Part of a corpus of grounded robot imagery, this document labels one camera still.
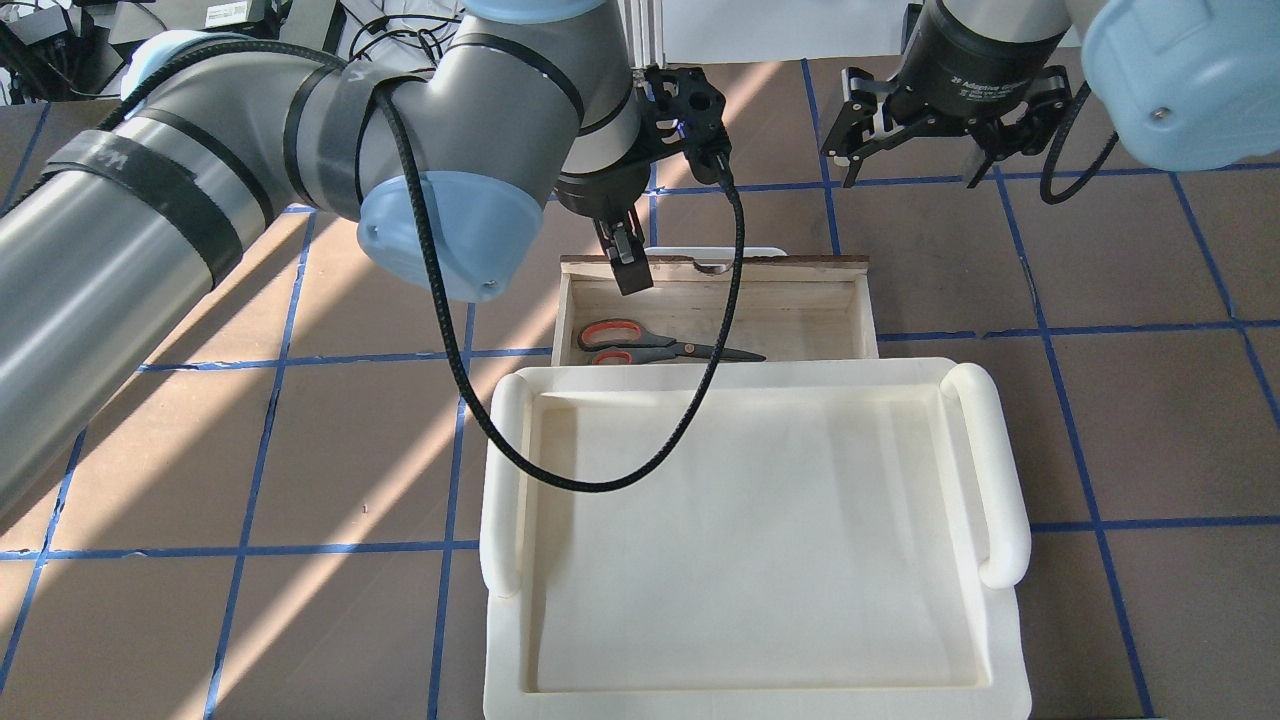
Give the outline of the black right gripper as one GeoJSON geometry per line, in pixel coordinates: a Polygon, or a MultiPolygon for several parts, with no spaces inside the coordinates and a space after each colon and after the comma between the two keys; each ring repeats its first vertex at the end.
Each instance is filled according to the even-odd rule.
{"type": "Polygon", "coordinates": [[[877,152],[913,138],[963,136],[977,145],[961,169],[972,188],[995,163],[1015,154],[1043,152],[1071,101],[1068,73],[1061,65],[1039,70],[1015,88],[1010,100],[963,100],[957,110],[928,102],[896,77],[876,79],[859,67],[842,69],[841,92],[820,154],[847,169],[845,188],[858,182],[864,161],[877,152]]]}

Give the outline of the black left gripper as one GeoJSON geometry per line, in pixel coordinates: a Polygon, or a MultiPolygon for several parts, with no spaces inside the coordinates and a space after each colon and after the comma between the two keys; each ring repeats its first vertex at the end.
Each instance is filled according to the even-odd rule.
{"type": "Polygon", "coordinates": [[[637,120],[603,168],[563,170],[558,202],[594,222],[596,238],[622,296],[653,287],[645,236],[635,211],[654,163],[681,155],[701,184],[731,182],[732,143],[724,123],[726,97],[703,67],[648,67],[620,118],[637,120]]]}

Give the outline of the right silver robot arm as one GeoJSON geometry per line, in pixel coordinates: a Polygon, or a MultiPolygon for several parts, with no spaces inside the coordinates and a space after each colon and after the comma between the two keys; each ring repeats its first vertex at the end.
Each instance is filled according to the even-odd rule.
{"type": "Polygon", "coordinates": [[[849,67],[822,143],[858,181],[863,163],[911,138],[970,137],[978,184],[1014,154],[1047,152],[1041,196],[1069,132],[1096,97],[1112,149],[1160,170],[1210,170],[1277,151],[1275,1],[923,1],[904,19],[902,61],[879,81],[849,67]]]}

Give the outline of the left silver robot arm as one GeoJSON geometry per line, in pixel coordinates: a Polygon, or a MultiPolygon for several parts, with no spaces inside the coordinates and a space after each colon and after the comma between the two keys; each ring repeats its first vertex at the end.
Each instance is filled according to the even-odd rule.
{"type": "Polygon", "coordinates": [[[448,304],[506,291],[549,199],[591,220],[622,293],[652,286],[635,202],[676,152],[731,186],[723,94],[634,68],[614,1],[463,8],[431,73],[196,31],[137,51],[120,105],[3,213],[4,512],[291,204],[430,291],[489,436],[448,304]]]}

